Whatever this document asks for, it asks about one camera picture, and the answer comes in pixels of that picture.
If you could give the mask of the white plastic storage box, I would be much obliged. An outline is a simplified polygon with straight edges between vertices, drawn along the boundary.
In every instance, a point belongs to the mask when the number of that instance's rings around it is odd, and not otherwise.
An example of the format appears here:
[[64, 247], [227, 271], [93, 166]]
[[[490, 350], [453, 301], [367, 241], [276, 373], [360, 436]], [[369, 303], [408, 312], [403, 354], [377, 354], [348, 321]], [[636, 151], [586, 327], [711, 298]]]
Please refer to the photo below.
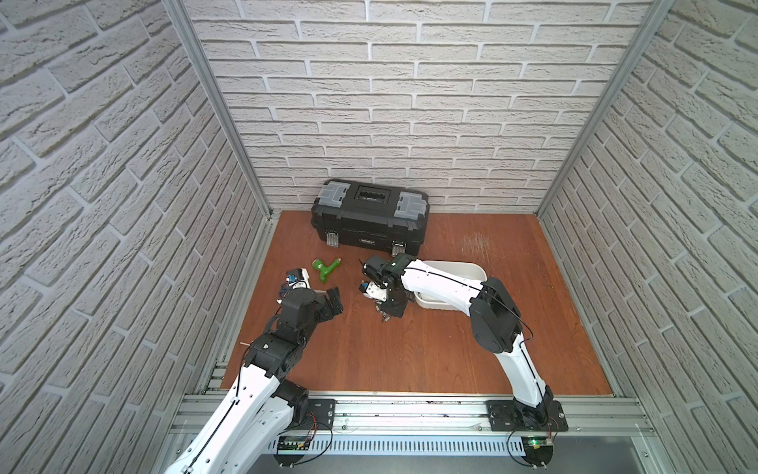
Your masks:
[[[477, 264], [466, 262], [452, 262], [452, 261], [424, 261], [428, 266], [432, 267], [436, 272], [442, 271], [446, 274], [450, 274], [460, 280], [475, 280], [475, 282], [483, 282], [488, 279], [488, 275], [485, 270]], [[424, 309], [428, 310], [447, 310], [456, 311], [457, 308], [453, 305], [446, 303], [436, 297], [433, 297], [427, 293], [415, 293], [416, 303]]]

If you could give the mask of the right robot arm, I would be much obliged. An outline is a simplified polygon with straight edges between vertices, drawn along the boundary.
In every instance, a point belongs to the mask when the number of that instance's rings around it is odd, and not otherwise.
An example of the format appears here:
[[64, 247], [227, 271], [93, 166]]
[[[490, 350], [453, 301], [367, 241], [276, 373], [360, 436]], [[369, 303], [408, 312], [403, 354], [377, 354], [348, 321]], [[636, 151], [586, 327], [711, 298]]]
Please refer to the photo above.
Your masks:
[[517, 418], [527, 426], [548, 423], [553, 392], [528, 353], [520, 311], [500, 280], [454, 276], [404, 253], [390, 261], [373, 256], [362, 264], [362, 272], [367, 281], [360, 291], [385, 318], [402, 317], [416, 293], [468, 316], [475, 340], [495, 354], [509, 380]]

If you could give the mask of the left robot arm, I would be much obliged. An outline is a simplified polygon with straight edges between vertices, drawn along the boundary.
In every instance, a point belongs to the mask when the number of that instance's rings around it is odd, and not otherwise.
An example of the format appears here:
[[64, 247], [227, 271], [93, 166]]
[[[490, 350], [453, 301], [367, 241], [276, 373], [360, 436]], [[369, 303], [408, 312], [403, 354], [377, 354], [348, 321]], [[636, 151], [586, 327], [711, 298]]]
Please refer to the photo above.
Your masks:
[[237, 378], [168, 473], [247, 473], [291, 424], [301, 423], [308, 390], [286, 379], [317, 326], [343, 313], [340, 290], [288, 290], [264, 332], [246, 349]]

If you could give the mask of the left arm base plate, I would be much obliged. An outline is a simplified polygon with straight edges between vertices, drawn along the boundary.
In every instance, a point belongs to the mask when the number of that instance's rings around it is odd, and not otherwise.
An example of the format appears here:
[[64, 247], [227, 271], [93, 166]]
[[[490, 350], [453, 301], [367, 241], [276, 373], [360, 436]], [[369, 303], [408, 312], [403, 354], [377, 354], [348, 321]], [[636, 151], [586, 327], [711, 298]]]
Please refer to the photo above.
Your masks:
[[288, 430], [310, 430], [316, 422], [333, 428], [337, 400], [331, 398], [303, 399], [293, 409]]

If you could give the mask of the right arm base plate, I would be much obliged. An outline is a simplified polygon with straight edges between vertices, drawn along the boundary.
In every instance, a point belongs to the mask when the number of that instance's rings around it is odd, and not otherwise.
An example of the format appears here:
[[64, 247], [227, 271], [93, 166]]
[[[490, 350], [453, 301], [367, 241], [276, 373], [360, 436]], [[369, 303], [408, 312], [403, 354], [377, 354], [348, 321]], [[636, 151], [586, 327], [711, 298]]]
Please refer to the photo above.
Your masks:
[[491, 430], [497, 433], [568, 432], [569, 425], [563, 407], [557, 400], [532, 408], [511, 400], [485, 402]]

